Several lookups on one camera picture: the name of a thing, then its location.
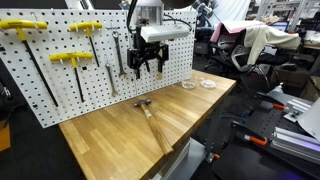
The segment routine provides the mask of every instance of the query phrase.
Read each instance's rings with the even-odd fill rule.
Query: desk
[[[314,50],[320,50],[320,45],[319,46],[304,45],[303,47],[309,48],[309,49],[314,49]],[[313,63],[312,68],[310,69],[310,74],[317,75],[317,72],[319,71],[319,66],[320,66],[320,54],[318,55],[317,59]]]
[[[293,98],[312,104],[309,101],[279,92],[271,91],[269,95],[284,104]],[[260,104],[246,126],[267,138],[274,132],[274,127],[288,129],[300,134],[305,133],[296,123],[284,119],[281,110],[273,108],[272,104],[267,102]],[[221,179],[242,177],[243,179],[268,180],[319,179],[319,168],[319,165],[278,151],[269,145],[258,147],[236,139],[221,154],[221,158],[214,164],[213,169]]]
[[[59,124],[87,179],[147,179],[167,161],[146,117],[133,104],[150,98],[150,112],[177,149],[235,86],[235,81],[193,71],[216,89],[181,83],[85,114]]]

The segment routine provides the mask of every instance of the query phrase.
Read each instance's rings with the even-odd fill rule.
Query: wall
[[[91,0],[95,9],[120,9],[121,0]],[[64,0],[1,0],[0,9],[67,9]]]
[[[250,0],[217,0],[218,6],[213,10],[221,21],[244,20],[248,12]],[[213,15],[211,24],[216,25],[219,20]]]

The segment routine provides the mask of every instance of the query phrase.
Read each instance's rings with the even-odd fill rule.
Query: office chair
[[[279,80],[279,76],[276,72],[275,66],[284,64],[285,62],[289,61],[289,55],[283,53],[283,51],[277,52],[276,55],[261,53],[256,61],[256,64],[248,65],[247,61],[251,48],[244,46],[245,35],[246,30],[244,29],[238,34],[234,42],[229,41],[228,43],[223,43],[223,45],[220,46],[219,41],[217,44],[212,44],[212,47],[216,48],[218,56],[210,57],[213,60],[213,63],[207,65],[205,67],[205,70],[210,66],[219,66],[223,70],[225,70],[225,72],[228,75],[230,72],[250,74],[254,69],[258,69],[258,71],[264,76],[267,88],[268,90],[270,90],[268,78],[266,74],[262,71],[262,69],[259,67],[259,65],[270,65],[275,71],[275,74]]]

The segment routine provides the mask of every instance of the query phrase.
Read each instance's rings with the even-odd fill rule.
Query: tool holder
[[[191,77],[194,29],[196,12],[165,11],[174,18],[190,23],[192,32],[186,38],[165,41],[169,45],[169,60],[163,66],[163,79],[157,80],[158,62],[149,62],[150,73],[145,66],[140,69],[141,78],[136,80],[133,70],[127,65],[127,49],[133,44],[126,28],[126,11],[121,10],[41,10],[41,9],[8,9],[0,11],[1,21],[25,20],[34,29],[22,29],[25,38],[47,80],[53,94],[58,101],[56,107],[46,90],[30,55],[21,43],[16,30],[0,31],[0,58],[17,83],[26,98],[32,111],[43,128],[58,124],[68,119],[107,107],[147,92],[172,85]],[[45,22],[47,29],[42,29]],[[94,48],[100,67],[95,58],[77,62],[77,70],[85,102],[81,102],[78,86],[71,63],[61,64],[52,62],[50,55],[65,52],[87,52],[93,54],[92,47],[87,39],[88,31],[83,31],[79,23],[100,23],[102,27],[94,26],[90,29]],[[164,25],[173,25],[174,22],[164,22]],[[78,32],[73,32],[70,26],[77,24]],[[117,61],[117,51],[112,36],[113,30],[119,33],[119,45],[124,70],[127,77],[121,79]],[[111,86],[108,72],[105,68],[105,58],[111,66],[111,75],[118,95],[111,95]]]
[[[94,31],[95,28],[98,28],[98,30],[100,30],[102,28],[102,24],[101,23],[97,23],[97,22],[82,22],[82,23],[78,23],[78,24],[73,24],[70,26],[70,31],[76,31],[78,32],[79,29],[84,29],[84,31],[87,33],[87,38],[89,38],[90,41],[90,45],[94,54],[94,58],[96,60],[97,66],[100,67],[99,64],[99,60],[98,60],[98,56],[96,53],[96,49],[94,47],[94,42],[92,40],[92,32]]]

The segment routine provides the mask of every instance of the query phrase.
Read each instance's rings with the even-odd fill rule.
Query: wooden workbench
[[[235,81],[193,71],[197,79],[211,79],[215,89],[199,85],[187,90],[177,83],[138,98],[82,115],[60,128],[87,179],[147,179],[167,157],[155,139],[141,108],[150,98],[150,112],[177,149],[235,86]]]

